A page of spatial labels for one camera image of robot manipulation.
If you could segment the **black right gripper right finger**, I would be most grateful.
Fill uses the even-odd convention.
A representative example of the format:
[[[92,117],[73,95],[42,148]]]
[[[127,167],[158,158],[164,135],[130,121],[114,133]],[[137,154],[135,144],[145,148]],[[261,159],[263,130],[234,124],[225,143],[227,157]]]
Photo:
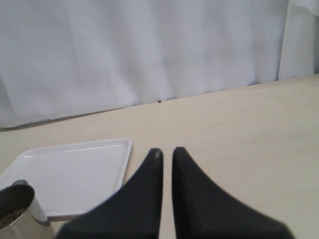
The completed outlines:
[[[293,239],[290,229],[214,183],[184,147],[172,156],[172,205],[178,239]]]

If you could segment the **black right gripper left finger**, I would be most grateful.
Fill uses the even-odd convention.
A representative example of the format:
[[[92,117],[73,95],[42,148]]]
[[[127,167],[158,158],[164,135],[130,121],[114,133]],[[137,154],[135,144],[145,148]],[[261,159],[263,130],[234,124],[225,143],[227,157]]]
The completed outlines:
[[[126,184],[108,200],[66,223],[58,239],[157,239],[163,192],[163,153],[149,150]]]

